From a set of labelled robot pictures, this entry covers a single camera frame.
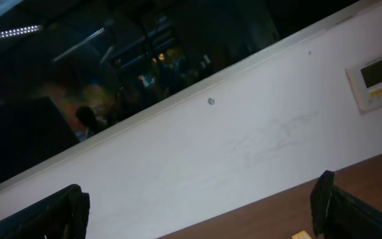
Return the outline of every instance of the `yellow sticky note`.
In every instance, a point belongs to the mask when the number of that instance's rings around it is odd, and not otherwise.
[[[294,236],[291,237],[292,239],[312,239],[309,234],[306,231],[301,231]]]

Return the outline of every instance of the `black object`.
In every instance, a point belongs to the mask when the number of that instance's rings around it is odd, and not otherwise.
[[[382,213],[333,185],[325,171],[310,195],[315,235],[325,239],[382,239]]]
[[[48,97],[0,105],[0,183],[77,143]]]
[[[78,185],[0,221],[0,239],[85,239],[90,196]]]

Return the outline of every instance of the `person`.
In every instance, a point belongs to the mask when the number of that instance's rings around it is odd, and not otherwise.
[[[87,127],[86,138],[94,136],[95,134],[105,130],[106,124],[98,120],[89,106],[82,106],[76,110],[76,117],[85,127]]]

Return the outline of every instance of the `wooden table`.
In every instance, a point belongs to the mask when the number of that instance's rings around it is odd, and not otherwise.
[[[315,182],[303,183],[162,238],[291,238],[302,230],[315,238],[309,200]],[[337,171],[334,184],[382,212],[382,155]]]

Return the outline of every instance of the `dark display screen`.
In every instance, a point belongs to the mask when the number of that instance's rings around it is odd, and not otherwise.
[[[361,69],[363,80],[367,88],[382,82],[382,60]]]

